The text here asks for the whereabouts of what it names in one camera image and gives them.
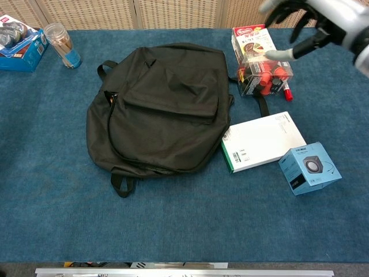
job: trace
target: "red object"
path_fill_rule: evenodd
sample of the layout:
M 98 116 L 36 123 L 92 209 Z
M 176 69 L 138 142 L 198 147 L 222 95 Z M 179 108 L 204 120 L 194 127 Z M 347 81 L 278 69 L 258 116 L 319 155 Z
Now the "red object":
M 283 90 L 284 90 L 284 97 L 286 98 L 286 100 L 292 101 L 293 95 L 287 83 L 284 84 Z
M 278 66 L 274 69 L 273 71 L 273 75 L 275 77 L 278 77 L 281 80 L 285 80 L 288 78 L 288 73 L 286 72 L 286 70 L 284 70 L 284 68 L 282 68 L 281 66 Z
M 272 79 L 272 68 L 270 67 L 269 64 L 265 62 L 262 64 L 261 69 L 263 67 L 264 67 L 264 70 L 261 73 L 260 85 L 262 85 L 263 87 L 266 87 L 269 81 Z
M 266 87 L 272 78 L 272 73 L 270 71 L 265 71 L 261 73 L 260 85 Z
M 268 94 L 270 94 L 270 89 L 272 88 L 272 82 L 270 81 L 267 85 L 266 85 L 266 87 L 260 92 L 260 94 L 261 95 L 268 95 Z

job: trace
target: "blue carpet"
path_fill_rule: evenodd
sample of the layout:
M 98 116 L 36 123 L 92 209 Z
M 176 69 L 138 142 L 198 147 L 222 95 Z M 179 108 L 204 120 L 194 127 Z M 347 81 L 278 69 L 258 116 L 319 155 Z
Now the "blue carpet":
M 289 46 L 290 29 L 270 33 Z M 192 42 L 223 50 L 235 75 L 231 30 L 70 34 L 78 69 L 49 48 L 34 73 L 0 72 L 0 261 L 369 262 L 369 81 L 350 53 L 329 45 L 301 58 L 295 100 L 268 97 L 271 113 L 289 111 L 325 146 L 342 180 L 295 197 L 277 162 L 230 174 L 218 150 L 201 172 L 141 181 L 122 199 L 86 151 L 96 68 L 136 47 Z M 230 90 L 232 124 L 259 117 Z

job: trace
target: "product box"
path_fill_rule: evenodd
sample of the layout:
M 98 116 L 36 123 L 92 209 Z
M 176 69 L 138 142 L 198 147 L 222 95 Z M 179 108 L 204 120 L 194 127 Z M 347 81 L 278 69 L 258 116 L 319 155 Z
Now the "product box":
M 289 149 L 306 145 L 288 112 L 232 125 L 221 146 L 232 173 L 279 160 Z
M 294 195 L 322 189 L 342 178 L 321 143 L 290 149 L 279 165 Z
M 269 95 L 288 89 L 293 76 L 288 62 L 271 61 L 264 55 L 276 47 L 264 25 L 232 29 L 232 45 L 239 63 L 238 87 L 244 95 Z
M 0 34 L 0 70 L 35 71 L 48 46 L 43 31 L 4 15 L 0 17 Z

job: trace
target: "blue package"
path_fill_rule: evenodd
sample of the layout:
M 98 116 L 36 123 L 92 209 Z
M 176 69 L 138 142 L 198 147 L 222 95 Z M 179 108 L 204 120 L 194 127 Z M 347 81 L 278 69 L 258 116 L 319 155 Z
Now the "blue package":
M 8 15 L 0 17 L 0 23 L 12 21 L 19 22 Z M 35 71 L 47 46 L 43 31 L 29 28 L 27 36 L 15 46 L 0 48 L 0 70 Z
M 321 143 L 290 149 L 279 165 L 294 195 L 322 189 L 342 178 Z

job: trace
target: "small speaker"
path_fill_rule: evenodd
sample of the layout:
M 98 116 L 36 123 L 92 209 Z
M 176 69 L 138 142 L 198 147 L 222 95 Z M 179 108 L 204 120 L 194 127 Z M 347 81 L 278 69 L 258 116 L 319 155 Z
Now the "small speaker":
M 306 157 L 303 162 L 309 173 L 314 174 L 323 172 L 323 165 L 318 156 Z

